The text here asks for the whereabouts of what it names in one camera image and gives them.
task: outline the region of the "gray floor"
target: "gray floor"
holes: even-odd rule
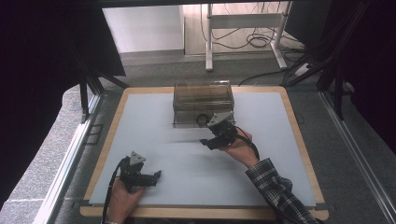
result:
[[[277,71],[271,53],[216,56],[214,72],[205,72],[204,57],[184,57],[179,52],[158,54],[122,55],[127,77],[120,80],[133,87],[173,86],[179,81],[231,80],[238,85],[243,79],[265,72]],[[263,76],[251,79],[247,85],[278,85],[282,75]],[[347,146],[314,84],[318,77],[311,77],[296,87],[288,88],[294,113],[313,163],[318,182],[323,192],[330,217],[325,223],[388,223],[361,171],[354,162]],[[84,217],[79,206],[84,203],[91,174],[100,154],[114,116],[122,89],[102,79],[106,88],[99,102],[90,134],[85,139],[61,198],[49,223],[99,223],[99,217]],[[386,144],[356,111],[349,96],[344,97],[345,123],[353,133],[361,151],[383,184],[390,198],[396,200],[396,157]],[[79,88],[64,95],[64,106],[59,118],[32,162],[29,170],[15,188],[0,213],[0,223],[31,223],[43,202],[53,177],[62,162],[64,153],[79,125]],[[150,223],[152,220],[137,220]],[[163,223],[176,223],[175,220]]]

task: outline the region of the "wooden frame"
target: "wooden frame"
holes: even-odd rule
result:
[[[128,88],[124,91],[120,104],[117,108],[114,119],[111,123],[110,130],[107,134],[105,144],[102,152],[96,163],[95,170],[92,174],[90,185],[87,188],[84,200],[89,200],[92,196],[93,189],[99,179],[100,174],[105,166],[106,157],[111,148],[114,135],[120,122],[122,111],[129,94],[150,94],[150,93],[173,93],[173,87],[160,88]],[[314,172],[308,152],[306,151],[304,139],[301,135],[300,129],[291,107],[289,97],[286,90],[282,87],[233,87],[233,92],[279,92],[289,117],[290,125],[294,133],[294,137],[299,148],[305,170],[308,174],[311,188],[314,192],[317,205],[325,204],[323,195],[321,193],[317,177]],[[103,212],[103,207],[81,206],[80,213],[86,217],[100,217]],[[328,210],[310,209],[311,214],[321,220],[329,217]],[[273,220],[276,218],[273,210],[270,207],[264,208],[217,208],[217,207],[147,207],[139,206],[131,214],[132,217],[166,217],[166,218],[227,218],[227,219],[264,219]]]

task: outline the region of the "glass box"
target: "glass box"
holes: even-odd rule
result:
[[[175,128],[204,128],[213,114],[233,111],[230,81],[175,84],[173,108]]]

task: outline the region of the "metal stand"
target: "metal stand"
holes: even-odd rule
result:
[[[276,56],[280,69],[286,69],[286,63],[279,49],[280,38],[286,25],[291,2],[286,5],[282,13],[267,14],[242,14],[242,15],[212,15],[212,4],[207,5],[207,42],[206,42],[206,71],[213,70],[213,29],[233,29],[233,28],[258,28],[275,27],[276,38],[271,42],[271,48]]]

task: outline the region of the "cable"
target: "cable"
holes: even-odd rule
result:
[[[113,172],[113,175],[111,176],[110,182],[108,184],[108,189],[107,189],[107,194],[106,194],[106,200],[105,200],[105,205],[103,206],[103,213],[102,213],[102,221],[101,224],[105,224],[106,222],[106,215],[107,215],[107,208],[108,204],[110,203],[110,197],[111,197],[111,190],[113,189],[113,184],[114,181],[116,180],[117,176],[117,171],[120,169],[121,164],[124,163],[124,161],[129,160],[128,157],[122,159],[119,164],[116,167],[116,170]]]
[[[238,87],[241,86],[244,82],[246,82],[246,81],[248,81],[248,80],[250,80],[250,79],[253,79],[253,78],[255,78],[255,77],[262,77],[262,76],[267,76],[267,75],[273,75],[273,74],[278,74],[278,73],[282,73],[282,72],[285,72],[285,71],[286,71],[286,70],[275,71],[275,72],[269,72],[269,73],[263,73],[263,74],[255,75],[255,76],[253,76],[253,77],[245,78],[244,80],[242,80],[242,81],[238,84]]]
[[[246,142],[249,145],[249,147],[251,147],[251,149],[253,149],[257,160],[260,160],[259,150],[257,149],[256,145],[254,145],[254,143],[250,140],[250,138],[248,138],[248,135],[242,129],[240,129],[237,126],[235,126],[235,128],[239,129],[245,135],[245,137],[244,137],[244,136],[241,136],[239,134],[236,134],[235,137],[241,139],[244,142]]]

